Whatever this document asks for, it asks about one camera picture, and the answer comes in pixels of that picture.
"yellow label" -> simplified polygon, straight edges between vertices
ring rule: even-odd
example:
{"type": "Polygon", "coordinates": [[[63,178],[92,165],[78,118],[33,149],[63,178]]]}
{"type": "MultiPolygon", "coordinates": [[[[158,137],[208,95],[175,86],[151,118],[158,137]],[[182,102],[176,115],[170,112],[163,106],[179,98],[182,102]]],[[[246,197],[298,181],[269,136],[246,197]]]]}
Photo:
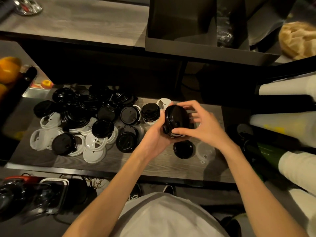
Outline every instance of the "yellow label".
{"type": "Polygon", "coordinates": [[[263,127],[265,129],[267,129],[267,130],[274,131],[274,132],[277,132],[277,133],[285,135],[285,128],[284,127],[272,127],[272,126],[269,126],[269,125],[263,125],[263,127]]]}

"person's left hand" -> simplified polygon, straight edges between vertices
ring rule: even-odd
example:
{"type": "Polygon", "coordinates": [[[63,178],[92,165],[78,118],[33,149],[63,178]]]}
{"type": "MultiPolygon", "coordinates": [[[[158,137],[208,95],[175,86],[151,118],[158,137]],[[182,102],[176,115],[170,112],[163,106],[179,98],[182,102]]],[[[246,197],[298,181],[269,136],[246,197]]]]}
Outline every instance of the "person's left hand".
{"type": "Polygon", "coordinates": [[[165,112],[160,109],[160,117],[158,121],[146,132],[144,138],[137,146],[134,152],[142,155],[147,161],[152,160],[164,149],[175,142],[187,140],[189,137],[171,138],[164,134],[162,126],[165,123],[165,112]]]}

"red object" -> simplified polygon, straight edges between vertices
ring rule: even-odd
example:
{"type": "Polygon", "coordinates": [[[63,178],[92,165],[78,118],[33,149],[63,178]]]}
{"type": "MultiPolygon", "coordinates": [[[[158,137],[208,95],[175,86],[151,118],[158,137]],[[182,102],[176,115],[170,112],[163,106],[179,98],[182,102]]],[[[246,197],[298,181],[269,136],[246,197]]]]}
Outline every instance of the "red object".
{"type": "Polygon", "coordinates": [[[34,183],[39,183],[44,178],[37,177],[37,176],[28,176],[28,175],[21,175],[21,176],[15,175],[15,176],[6,177],[4,180],[8,180],[8,179],[20,179],[24,181],[25,183],[34,184],[34,183]]]}

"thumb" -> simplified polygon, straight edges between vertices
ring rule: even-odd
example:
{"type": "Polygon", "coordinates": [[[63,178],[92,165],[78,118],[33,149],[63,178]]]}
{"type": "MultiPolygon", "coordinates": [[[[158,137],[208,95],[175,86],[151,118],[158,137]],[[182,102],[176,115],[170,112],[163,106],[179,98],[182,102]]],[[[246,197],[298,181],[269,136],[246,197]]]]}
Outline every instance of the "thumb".
{"type": "Polygon", "coordinates": [[[180,135],[188,135],[194,137],[194,129],[187,129],[187,128],[174,128],[172,129],[172,133],[174,134],[180,134],[180,135]]]}
{"type": "Polygon", "coordinates": [[[158,129],[160,129],[164,123],[165,123],[165,112],[162,109],[160,109],[160,117],[154,126],[156,126],[158,129]]]}

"hand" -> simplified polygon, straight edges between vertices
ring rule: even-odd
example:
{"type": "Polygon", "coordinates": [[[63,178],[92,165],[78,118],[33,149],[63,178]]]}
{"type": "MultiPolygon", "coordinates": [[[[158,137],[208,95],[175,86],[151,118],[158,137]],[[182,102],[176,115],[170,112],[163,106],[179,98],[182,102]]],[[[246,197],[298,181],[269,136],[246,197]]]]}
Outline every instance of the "hand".
{"type": "Polygon", "coordinates": [[[219,125],[213,113],[206,111],[196,100],[178,103],[186,110],[196,111],[190,113],[191,122],[200,123],[196,129],[175,128],[172,133],[188,135],[202,140],[205,143],[222,151],[227,145],[235,144],[219,125]]]}
{"type": "Polygon", "coordinates": [[[158,121],[146,132],[144,138],[134,151],[138,155],[142,155],[148,162],[163,152],[168,145],[188,139],[188,137],[171,138],[164,134],[162,131],[164,123],[165,112],[160,109],[158,121]]]}

